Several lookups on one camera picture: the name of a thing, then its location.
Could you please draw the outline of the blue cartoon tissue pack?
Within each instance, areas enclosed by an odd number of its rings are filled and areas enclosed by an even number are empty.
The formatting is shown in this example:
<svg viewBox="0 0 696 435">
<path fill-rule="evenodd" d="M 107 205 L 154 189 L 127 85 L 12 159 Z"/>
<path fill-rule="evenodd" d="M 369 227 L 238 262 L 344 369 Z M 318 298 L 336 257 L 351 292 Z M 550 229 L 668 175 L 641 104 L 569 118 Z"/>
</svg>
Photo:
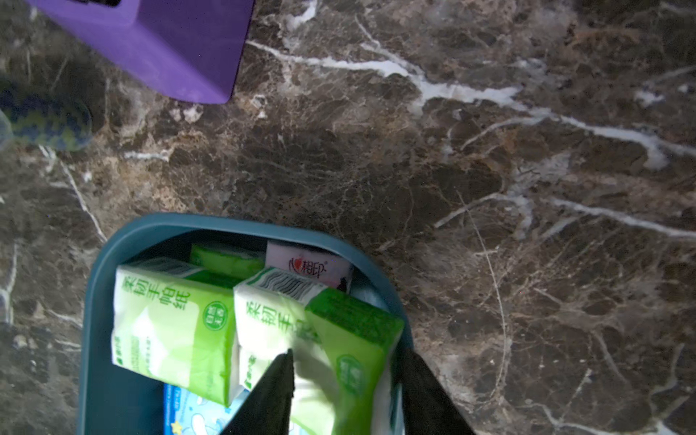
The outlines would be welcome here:
<svg viewBox="0 0 696 435">
<path fill-rule="evenodd" d="M 166 384 L 164 387 L 164 433 L 166 435 L 221 434 L 248 398 L 241 394 L 226 408 L 190 391 Z"/>
</svg>

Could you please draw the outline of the pink Kuromi tissue pack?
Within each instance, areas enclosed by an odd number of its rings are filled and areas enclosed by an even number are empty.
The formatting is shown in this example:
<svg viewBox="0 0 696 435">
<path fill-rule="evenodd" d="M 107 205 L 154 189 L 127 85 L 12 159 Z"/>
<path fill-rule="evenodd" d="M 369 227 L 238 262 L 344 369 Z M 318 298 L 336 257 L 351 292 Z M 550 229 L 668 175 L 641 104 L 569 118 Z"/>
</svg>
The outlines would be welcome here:
<svg viewBox="0 0 696 435">
<path fill-rule="evenodd" d="M 281 241 L 266 244 L 266 266 L 309 277 L 344 293 L 350 292 L 353 265 L 318 248 Z"/>
</svg>

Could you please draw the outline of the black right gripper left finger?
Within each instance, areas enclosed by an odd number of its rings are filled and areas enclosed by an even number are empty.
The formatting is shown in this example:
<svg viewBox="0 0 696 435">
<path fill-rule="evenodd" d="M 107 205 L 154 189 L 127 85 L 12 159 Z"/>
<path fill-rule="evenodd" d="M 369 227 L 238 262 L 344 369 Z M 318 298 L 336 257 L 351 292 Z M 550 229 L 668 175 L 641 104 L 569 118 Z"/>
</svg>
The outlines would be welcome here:
<svg viewBox="0 0 696 435">
<path fill-rule="evenodd" d="M 273 360 L 221 435 L 288 435 L 295 392 L 292 350 Z"/>
</svg>

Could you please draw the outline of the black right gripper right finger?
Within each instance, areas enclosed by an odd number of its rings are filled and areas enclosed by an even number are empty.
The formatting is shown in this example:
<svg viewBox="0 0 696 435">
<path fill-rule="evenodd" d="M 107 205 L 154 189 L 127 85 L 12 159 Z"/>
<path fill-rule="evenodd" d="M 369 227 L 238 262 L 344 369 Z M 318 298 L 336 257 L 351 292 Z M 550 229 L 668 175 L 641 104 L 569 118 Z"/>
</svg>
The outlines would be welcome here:
<svg viewBox="0 0 696 435">
<path fill-rule="evenodd" d="M 475 435 L 426 362 L 412 349 L 403 353 L 401 384 L 406 435 Z"/>
</svg>

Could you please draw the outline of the large green tissue pack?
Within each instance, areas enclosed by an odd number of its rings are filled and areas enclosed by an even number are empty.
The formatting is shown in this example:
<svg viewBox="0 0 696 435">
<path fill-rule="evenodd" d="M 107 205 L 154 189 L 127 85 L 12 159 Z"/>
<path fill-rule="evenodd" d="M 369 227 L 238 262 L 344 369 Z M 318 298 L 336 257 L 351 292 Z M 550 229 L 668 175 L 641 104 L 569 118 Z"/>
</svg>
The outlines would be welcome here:
<svg viewBox="0 0 696 435">
<path fill-rule="evenodd" d="M 239 384 L 294 354 L 290 419 L 308 434 L 390 434 L 404 322 L 318 281 L 266 268 L 234 288 Z"/>
</svg>

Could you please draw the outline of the green pocket tissue pack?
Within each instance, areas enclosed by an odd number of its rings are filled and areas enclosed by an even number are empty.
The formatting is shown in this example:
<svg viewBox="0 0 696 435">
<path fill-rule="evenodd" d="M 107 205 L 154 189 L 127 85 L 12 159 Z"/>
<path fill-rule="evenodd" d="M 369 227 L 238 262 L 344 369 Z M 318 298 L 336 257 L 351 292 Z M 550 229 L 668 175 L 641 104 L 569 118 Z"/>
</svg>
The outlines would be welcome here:
<svg viewBox="0 0 696 435">
<path fill-rule="evenodd" d="M 263 270 L 265 254 L 219 242 L 201 242 L 191 246 L 190 264 L 237 279 L 248 279 Z"/>
</svg>

